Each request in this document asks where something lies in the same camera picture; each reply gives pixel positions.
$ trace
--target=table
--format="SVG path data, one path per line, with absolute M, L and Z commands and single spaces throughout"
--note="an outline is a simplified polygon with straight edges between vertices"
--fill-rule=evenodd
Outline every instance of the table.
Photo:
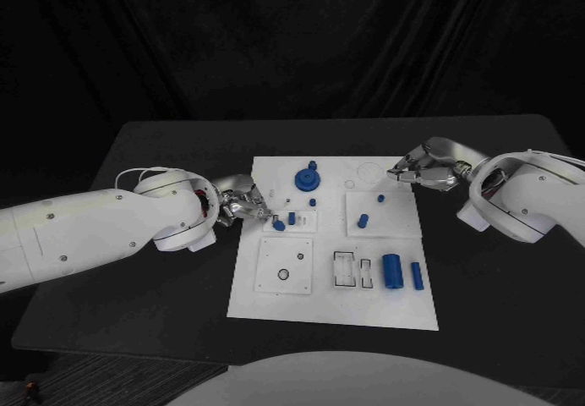
M 433 136 L 489 155 L 568 154 L 536 115 L 255 122 L 136 122 L 121 129 L 93 189 L 131 167 L 208 178 L 250 173 L 254 156 L 398 156 Z M 124 175 L 121 187 L 136 178 Z M 44 283 L 16 348 L 242 365 L 301 351 L 350 350 L 437 362 L 516 385 L 585 387 L 585 250 L 561 228 L 538 245 L 457 218 L 466 188 L 415 187 L 438 332 L 225 317 L 241 225 L 198 253 L 153 244 L 130 258 Z

